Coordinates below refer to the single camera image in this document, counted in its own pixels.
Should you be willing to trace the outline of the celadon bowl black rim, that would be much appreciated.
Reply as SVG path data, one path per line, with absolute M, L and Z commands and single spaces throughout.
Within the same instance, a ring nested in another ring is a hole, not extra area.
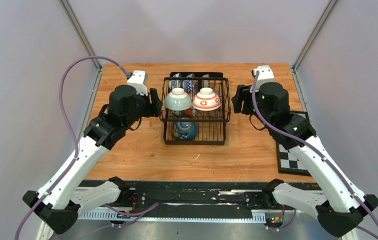
M 172 111 L 184 111 L 192 107 L 192 100 L 182 88 L 173 88 L 165 97 L 165 107 Z

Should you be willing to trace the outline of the red rimmed bowl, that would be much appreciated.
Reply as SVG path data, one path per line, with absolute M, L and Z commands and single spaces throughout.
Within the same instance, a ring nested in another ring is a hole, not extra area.
M 193 97 L 192 106 L 200 111 L 214 111 L 221 107 L 221 100 L 212 88 L 203 87 Z

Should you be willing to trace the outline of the red white patterned bowl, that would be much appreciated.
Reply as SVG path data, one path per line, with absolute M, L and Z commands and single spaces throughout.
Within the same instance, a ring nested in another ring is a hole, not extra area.
M 194 89 L 194 83 L 192 80 L 193 77 L 194 77 L 194 73 L 191 73 L 191 74 L 188 74 L 183 80 L 183 89 L 191 98 L 193 98 L 193 89 Z

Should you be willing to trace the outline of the blue floral glazed bowl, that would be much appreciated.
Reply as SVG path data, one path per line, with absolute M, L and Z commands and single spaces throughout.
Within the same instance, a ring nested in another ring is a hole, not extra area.
M 177 140 L 190 141 L 196 138 L 198 133 L 198 125 L 195 122 L 187 121 L 187 118 L 182 118 L 183 121 L 176 121 L 172 125 L 172 135 Z

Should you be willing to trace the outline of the black wire dish rack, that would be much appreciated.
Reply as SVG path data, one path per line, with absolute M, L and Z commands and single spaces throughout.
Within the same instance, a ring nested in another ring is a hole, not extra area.
M 213 111 L 201 111 L 194 107 L 187 110 L 174 111 L 163 107 L 160 120 L 164 124 L 163 140 L 167 145 L 210 145 L 222 146 L 226 141 L 226 125 L 230 120 L 230 97 L 229 82 L 221 72 L 183 72 L 174 71 L 164 78 L 162 101 L 165 102 L 169 89 L 169 80 L 176 73 L 181 73 L 182 83 L 188 74 L 194 73 L 192 78 L 194 83 L 193 97 L 201 89 L 202 76 L 210 74 L 209 88 L 216 92 L 221 100 L 221 107 Z M 172 125 L 174 122 L 182 122 L 182 118 L 187 118 L 188 122 L 195 122 L 198 125 L 198 133 L 193 140 L 177 140 L 172 135 Z

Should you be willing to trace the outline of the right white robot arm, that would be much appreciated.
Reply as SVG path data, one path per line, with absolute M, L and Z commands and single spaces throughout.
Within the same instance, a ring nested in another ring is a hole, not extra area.
M 339 238 L 378 207 L 375 195 L 365 194 L 340 170 L 309 121 L 290 110 L 288 91 L 281 84 L 267 82 L 256 90 L 239 85 L 231 101 L 235 113 L 259 118 L 278 145 L 306 167 L 322 190 L 322 194 L 315 194 L 274 179 L 262 190 L 267 208 L 284 205 L 300 210 Z

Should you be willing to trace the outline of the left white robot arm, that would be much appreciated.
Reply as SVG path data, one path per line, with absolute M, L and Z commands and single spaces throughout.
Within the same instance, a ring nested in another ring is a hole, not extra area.
M 155 88 L 143 95 L 131 85 L 116 87 L 61 168 L 38 191 L 27 191 L 23 201 L 57 235 L 67 232 L 80 216 L 97 207 L 111 203 L 125 206 L 130 200 L 130 187 L 119 177 L 86 191 L 76 189 L 135 122 L 158 117 L 162 105 Z

